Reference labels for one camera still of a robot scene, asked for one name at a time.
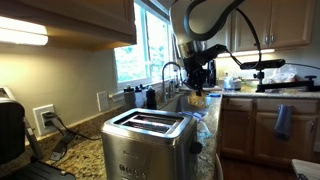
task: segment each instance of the kitchen sink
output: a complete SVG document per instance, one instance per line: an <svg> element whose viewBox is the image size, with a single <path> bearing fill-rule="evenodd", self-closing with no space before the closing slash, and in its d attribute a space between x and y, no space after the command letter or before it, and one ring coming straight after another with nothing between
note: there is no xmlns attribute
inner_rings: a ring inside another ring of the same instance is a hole
<svg viewBox="0 0 320 180"><path fill-rule="evenodd" d="M160 110L162 111L169 111L169 112L192 112L192 113L199 113L202 116L206 115L208 112L209 105L213 97L207 96L206 97L206 107L205 108L198 108L196 106L189 105L188 103L189 95L182 95L177 97L176 99L169 102Z"/></svg>

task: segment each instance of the under-cabinet light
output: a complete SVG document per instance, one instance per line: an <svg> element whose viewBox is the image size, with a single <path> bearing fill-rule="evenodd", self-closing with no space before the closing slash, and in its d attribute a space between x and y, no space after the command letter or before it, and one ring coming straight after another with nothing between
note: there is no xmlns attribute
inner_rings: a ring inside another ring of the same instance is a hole
<svg viewBox="0 0 320 180"><path fill-rule="evenodd" d="M45 45L46 28L42 25L0 16L0 41L16 44Z"/></svg>
<svg viewBox="0 0 320 180"><path fill-rule="evenodd" d="M267 53L272 53L272 52L274 52L274 49L261 50L262 54L267 54ZM254 50L254 51L241 51L241 52L232 53L233 56L247 56L247 55L254 55L254 54L259 54L259 51ZM222 54L219 54L218 57L230 57L230 54L229 53L222 53Z"/></svg>

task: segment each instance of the stainless steel toaster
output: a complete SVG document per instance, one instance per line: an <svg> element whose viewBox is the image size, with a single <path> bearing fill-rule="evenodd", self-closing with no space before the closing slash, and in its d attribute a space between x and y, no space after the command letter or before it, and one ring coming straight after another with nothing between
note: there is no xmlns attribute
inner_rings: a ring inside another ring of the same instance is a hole
<svg viewBox="0 0 320 180"><path fill-rule="evenodd" d="M101 129L108 180L193 180L197 123L192 116L132 109Z"/></svg>

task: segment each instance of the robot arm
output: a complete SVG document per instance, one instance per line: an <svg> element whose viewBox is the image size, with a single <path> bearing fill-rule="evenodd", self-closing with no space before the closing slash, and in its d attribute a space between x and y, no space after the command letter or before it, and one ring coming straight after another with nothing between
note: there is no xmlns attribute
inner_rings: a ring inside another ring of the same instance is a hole
<svg viewBox="0 0 320 180"><path fill-rule="evenodd" d="M223 45L209 49L201 41L212 38L224 26L228 15L244 0L179 0L170 8L170 21L179 56L183 59L188 79L185 84L202 90L207 71L203 65L227 51Z"/></svg>

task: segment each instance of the window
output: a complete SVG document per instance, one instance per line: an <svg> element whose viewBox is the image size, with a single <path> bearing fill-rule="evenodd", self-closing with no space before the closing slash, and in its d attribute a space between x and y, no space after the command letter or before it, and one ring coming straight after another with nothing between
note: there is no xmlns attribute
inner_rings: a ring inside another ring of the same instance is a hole
<svg viewBox="0 0 320 180"><path fill-rule="evenodd" d="M119 89L161 81L163 65L172 60L169 21L136 3L134 9L137 44L114 49Z"/></svg>

